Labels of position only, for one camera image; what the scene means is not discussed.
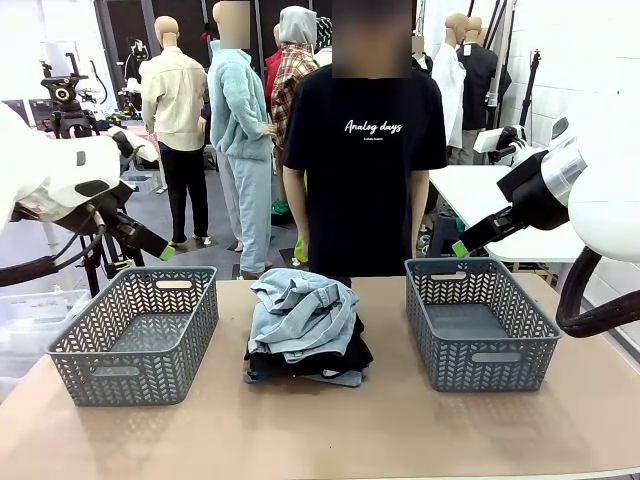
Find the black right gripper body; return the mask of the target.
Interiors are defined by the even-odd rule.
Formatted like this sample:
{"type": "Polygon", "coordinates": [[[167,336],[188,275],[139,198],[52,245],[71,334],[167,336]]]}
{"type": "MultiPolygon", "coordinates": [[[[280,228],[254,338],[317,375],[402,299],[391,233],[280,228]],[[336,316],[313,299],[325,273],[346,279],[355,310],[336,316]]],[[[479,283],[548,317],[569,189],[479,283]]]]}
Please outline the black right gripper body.
{"type": "Polygon", "coordinates": [[[500,228],[553,230],[569,221],[567,207],[551,193],[542,176],[541,164],[547,153],[543,150],[533,154],[497,182],[510,203],[497,213],[500,228]]]}

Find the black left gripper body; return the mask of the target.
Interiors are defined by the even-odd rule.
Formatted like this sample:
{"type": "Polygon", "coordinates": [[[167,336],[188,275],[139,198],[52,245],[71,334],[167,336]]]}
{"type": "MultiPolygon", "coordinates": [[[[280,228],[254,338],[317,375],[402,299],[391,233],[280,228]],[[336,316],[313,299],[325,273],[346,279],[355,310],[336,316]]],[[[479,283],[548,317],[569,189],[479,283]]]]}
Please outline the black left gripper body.
{"type": "Polygon", "coordinates": [[[127,215],[126,202],[134,190],[125,182],[105,191],[75,207],[62,218],[62,227],[79,235],[91,235],[98,231],[94,215],[98,214],[108,231],[128,233],[134,228],[134,220],[127,215]]]}

